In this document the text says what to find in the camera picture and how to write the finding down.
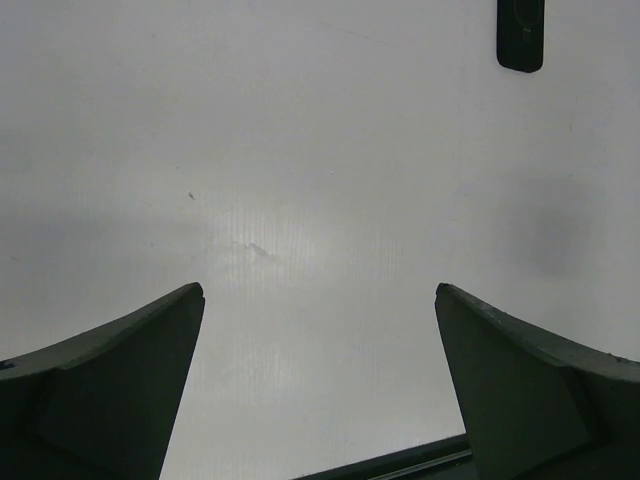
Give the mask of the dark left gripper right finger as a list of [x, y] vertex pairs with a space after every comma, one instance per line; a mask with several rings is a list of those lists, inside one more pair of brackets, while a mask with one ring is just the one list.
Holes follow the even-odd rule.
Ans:
[[435, 311], [481, 479], [636, 479], [639, 365], [451, 284]]

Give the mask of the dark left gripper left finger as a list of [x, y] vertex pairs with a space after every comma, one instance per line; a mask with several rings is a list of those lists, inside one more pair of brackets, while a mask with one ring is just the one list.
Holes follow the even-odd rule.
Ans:
[[2, 478], [159, 478], [203, 314], [190, 283], [2, 361]]

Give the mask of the black phone case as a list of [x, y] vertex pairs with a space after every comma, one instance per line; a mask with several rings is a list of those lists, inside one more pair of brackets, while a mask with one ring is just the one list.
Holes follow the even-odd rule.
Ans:
[[544, 0], [498, 0], [496, 57], [505, 69], [539, 71], [544, 59]]

